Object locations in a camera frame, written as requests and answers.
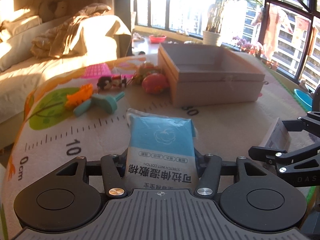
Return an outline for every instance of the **stuffed toy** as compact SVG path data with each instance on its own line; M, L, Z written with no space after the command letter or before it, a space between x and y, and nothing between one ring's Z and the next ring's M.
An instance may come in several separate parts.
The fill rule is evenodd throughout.
M64 1L43 1L39 7L39 16L42 22L49 22L67 14L67 3Z

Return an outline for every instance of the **pink plastic basket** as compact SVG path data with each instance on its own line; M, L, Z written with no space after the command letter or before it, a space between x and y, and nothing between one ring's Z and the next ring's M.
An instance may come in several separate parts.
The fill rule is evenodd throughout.
M87 66L82 78L99 78L101 76L111 76L111 71L106 63Z

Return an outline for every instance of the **cardboard box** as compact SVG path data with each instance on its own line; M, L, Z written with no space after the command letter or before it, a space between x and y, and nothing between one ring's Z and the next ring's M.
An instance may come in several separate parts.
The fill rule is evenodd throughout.
M158 66L168 78L175 107L206 106L258 99L264 73L251 55L198 44L160 44Z

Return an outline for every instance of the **pink flowers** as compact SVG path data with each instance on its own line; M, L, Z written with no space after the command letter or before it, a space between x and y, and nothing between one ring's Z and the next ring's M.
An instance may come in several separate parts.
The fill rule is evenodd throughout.
M240 38L239 36L233 37L231 44L240 48L243 52L246 52L248 54L255 55L259 51L263 53L263 46L261 45L261 43L257 42L255 44L251 44L246 39Z

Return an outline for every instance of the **tree illustration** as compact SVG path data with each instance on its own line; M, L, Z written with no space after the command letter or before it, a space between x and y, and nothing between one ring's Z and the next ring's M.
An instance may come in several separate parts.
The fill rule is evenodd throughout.
M33 130L42 130L54 126L73 113L64 107L67 95L74 94L79 88L57 89L43 97L32 114L29 116L29 125Z

